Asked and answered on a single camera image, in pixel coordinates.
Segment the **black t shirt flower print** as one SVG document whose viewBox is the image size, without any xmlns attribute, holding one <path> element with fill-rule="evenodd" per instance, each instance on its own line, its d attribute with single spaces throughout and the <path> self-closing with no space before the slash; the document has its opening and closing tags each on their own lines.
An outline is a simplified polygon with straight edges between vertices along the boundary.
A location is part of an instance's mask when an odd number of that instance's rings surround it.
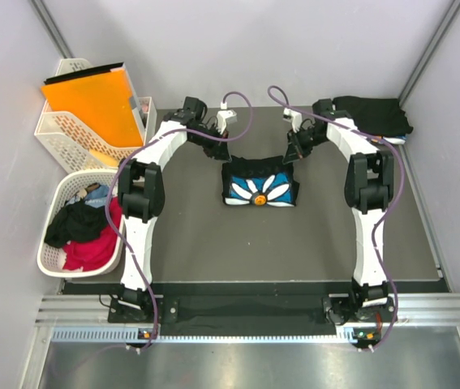
<svg viewBox="0 0 460 389">
<path fill-rule="evenodd" d="M 249 160 L 233 156 L 221 166 L 222 202 L 227 206 L 295 207 L 299 183 L 282 156 Z"/>
</svg>

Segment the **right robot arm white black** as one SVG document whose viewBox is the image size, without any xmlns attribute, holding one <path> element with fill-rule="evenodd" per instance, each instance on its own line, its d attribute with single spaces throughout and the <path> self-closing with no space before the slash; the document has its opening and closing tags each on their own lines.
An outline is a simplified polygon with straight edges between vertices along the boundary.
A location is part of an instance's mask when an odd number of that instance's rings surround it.
<svg viewBox="0 0 460 389">
<path fill-rule="evenodd" d="M 394 303 L 389 296 L 393 282 L 387 275 L 383 260 L 383 237 L 386 216 L 398 199 L 394 184 L 392 149 L 379 149 L 372 136 L 361 132 L 345 111 L 336 111 L 330 100 L 322 100 L 320 113 L 311 113 L 315 125 L 303 128 L 303 112 L 283 104 L 283 118 L 290 122 L 288 132 L 289 162 L 310 154 L 317 145 L 329 141 L 337 147 L 348 165 L 344 198 L 355 221 L 356 263 L 351 291 L 346 299 L 329 299 L 330 320 L 343 325 L 349 320 L 365 321 L 375 314 L 393 314 Z"/>
</svg>

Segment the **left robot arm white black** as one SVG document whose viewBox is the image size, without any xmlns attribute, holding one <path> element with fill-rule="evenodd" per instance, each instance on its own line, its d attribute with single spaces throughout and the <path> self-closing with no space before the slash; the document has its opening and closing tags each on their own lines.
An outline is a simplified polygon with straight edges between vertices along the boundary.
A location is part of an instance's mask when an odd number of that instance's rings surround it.
<svg viewBox="0 0 460 389">
<path fill-rule="evenodd" d="M 207 105 L 188 96 L 183 107 L 168 112 L 154 136 L 120 164 L 117 172 L 117 200 L 123 213 L 125 261 L 123 290 L 111 297 L 111 323 L 153 323 L 157 321 L 157 298 L 151 290 L 153 232 L 165 201 L 163 170 L 175 152 L 187 142 L 199 145 L 209 157 L 226 160 L 227 122 L 236 118 L 227 104 L 214 125 L 203 120 Z"/>
</svg>

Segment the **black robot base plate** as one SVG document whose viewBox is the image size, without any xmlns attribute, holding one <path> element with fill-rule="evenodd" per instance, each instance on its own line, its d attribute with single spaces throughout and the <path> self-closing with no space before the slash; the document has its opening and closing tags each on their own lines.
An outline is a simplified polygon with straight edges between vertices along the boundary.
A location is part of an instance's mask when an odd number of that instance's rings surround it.
<svg viewBox="0 0 460 389">
<path fill-rule="evenodd" d="M 157 321 L 131 324 L 157 323 L 162 336 L 333 335 L 341 325 L 329 319 L 328 300 L 346 299 L 350 291 L 351 282 L 341 281 L 155 283 Z M 345 324 L 379 331 L 394 312 Z"/>
</svg>

